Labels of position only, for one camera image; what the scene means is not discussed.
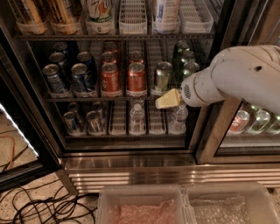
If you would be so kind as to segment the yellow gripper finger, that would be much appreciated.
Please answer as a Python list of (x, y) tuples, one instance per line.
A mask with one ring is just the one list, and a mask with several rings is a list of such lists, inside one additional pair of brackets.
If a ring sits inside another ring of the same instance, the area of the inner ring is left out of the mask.
[(180, 92), (174, 88), (156, 99), (155, 106), (157, 109), (167, 109), (177, 107), (181, 102)]

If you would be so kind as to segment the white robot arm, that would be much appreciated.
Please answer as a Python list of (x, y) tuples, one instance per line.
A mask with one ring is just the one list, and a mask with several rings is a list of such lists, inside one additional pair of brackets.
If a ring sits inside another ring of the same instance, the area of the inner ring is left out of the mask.
[(210, 66), (185, 78), (179, 89), (156, 99), (157, 109), (184, 103), (203, 107), (234, 97), (280, 113), (280, 47), (235, 46), (219, 52)]

